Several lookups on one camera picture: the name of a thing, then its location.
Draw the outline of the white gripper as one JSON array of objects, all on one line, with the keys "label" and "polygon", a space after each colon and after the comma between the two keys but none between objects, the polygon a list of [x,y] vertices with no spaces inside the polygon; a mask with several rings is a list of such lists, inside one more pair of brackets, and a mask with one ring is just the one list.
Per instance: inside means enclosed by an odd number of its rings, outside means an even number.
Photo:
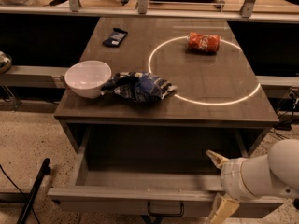
[{"label": "white gripper", "polygon": [[228,160],[212,150],[207,150],[206,154],[213,164],[221,170],[221,185],[228,194],[215,196],[207,223],[223,224],[239,208],[239,201],[257,199],[257,196],[249,191],[243,181],[242,165],[246,161],[245,158]]}]

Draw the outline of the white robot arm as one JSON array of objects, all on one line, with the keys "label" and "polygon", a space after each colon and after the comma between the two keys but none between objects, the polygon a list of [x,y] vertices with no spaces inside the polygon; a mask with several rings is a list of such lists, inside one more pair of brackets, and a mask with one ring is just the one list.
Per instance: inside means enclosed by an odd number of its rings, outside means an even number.
[{"label": "white robot arm", "polygon": [[206,154],[221,170],[225,194],[215,196],[208,224],[222,224],[241,203],[263,196],[299,198],[299,141],[284,139],[266,155],[228,159],[212,150]]}]

